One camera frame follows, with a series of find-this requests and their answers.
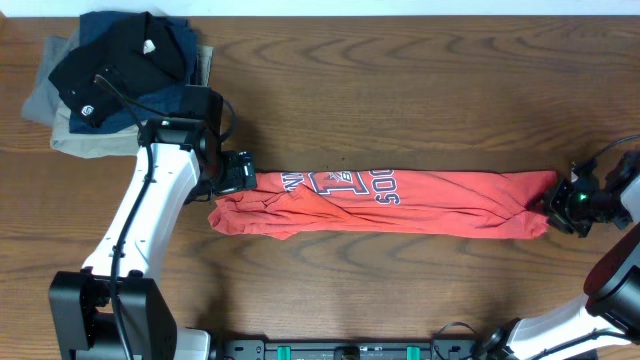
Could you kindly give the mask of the red soccer t-shirt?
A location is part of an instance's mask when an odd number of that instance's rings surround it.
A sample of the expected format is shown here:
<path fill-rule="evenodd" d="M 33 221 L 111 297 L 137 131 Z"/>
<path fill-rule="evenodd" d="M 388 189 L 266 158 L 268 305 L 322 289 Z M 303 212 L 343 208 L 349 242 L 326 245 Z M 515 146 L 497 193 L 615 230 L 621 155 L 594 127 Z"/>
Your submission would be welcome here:
<path fill-rule="evenodd" d="M 208 217 L 225 235 L 285 240 L 302 232 L 380 232 L 524 239 L 544 234 L 536 203 L 553 171 L 369 170 L 271 172 L 216 199 Z"/>

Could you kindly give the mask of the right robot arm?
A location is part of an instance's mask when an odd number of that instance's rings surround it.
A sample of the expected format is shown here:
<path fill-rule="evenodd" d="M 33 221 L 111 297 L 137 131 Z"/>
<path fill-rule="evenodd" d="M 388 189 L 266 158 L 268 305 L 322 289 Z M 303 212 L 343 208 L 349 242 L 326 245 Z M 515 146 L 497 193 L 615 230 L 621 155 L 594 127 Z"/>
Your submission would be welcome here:
<path fill-rule="evenodd" d="M 473 359 L 570 359 L 602 347 L 639 343 L 639 152 L 606 176 L 594 158 L 573 167 L 543 198 L 552 227 L 586 237 L 596 223 L 631 229 L 592 268 L 583 294 L 538 317 L 516 318 L 478 344 Z"/>

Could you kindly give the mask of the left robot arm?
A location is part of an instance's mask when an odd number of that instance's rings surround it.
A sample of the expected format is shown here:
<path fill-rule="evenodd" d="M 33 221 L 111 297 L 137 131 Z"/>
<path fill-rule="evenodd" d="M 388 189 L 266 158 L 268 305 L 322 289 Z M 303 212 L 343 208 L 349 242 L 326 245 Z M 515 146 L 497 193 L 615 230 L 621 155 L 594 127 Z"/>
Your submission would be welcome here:
<path fill-rule="evenodd" d="M 212 335 L 177 325 L 159 278 L 188 203 L 257 185 L 248 152 L 224 151 L 217 122 L 163 117 L 139 132 L 136 167 L 118 211 L 77 272 L 60 271 L 49 303 L 64 359 L 213 359 Z"/>

